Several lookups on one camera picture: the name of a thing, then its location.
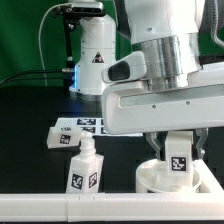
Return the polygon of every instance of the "blue light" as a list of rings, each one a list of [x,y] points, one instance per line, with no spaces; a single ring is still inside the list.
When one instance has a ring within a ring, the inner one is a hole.
[[[77,72],[78,72],[78,68],[77,68],[77,66],[75,65],[75,67],[74,67],[74,84],[73,84],[73,86],[74,86],[74,88],[76,89],[76,87],[77,87]]]

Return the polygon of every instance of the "warning label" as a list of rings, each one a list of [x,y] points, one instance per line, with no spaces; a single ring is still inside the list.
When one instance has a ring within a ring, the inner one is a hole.
[[[100,54],[100,52],[98,52],[95,56],[95,58],[92,61],[93,63],[104,63],[103,58]]]

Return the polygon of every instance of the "white spray bottle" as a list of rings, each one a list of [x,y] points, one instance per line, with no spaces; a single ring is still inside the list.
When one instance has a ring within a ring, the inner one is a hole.
[[[104,157],[96,154],[90,132],[82,132],[80,150],[71,159],[66,193],[97,193]]]

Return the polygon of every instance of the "black table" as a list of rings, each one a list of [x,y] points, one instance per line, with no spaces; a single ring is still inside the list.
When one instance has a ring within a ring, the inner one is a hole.
[[[49,150],[49,128],[59,117],[102,117],[100,105],[65,96],[61,87],[1,88],[0,105],[0,193],[64,193],[70,159],[79,148]],[[205,157],[221,184],[223,134],[223,128],[210,130]],[[135,192],[137,166],[155,158],[145,138],[94,138],[97,153],[105,157],[100,191]]]

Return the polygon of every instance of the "white cup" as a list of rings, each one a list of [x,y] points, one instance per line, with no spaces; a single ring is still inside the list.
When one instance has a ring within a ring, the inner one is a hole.
[[[199,193],[202,180],[197,169],[193,170],[192,186],[184,186],[183,177],[169,176],[166,162],[149,160],[136,170],[136,193]]]

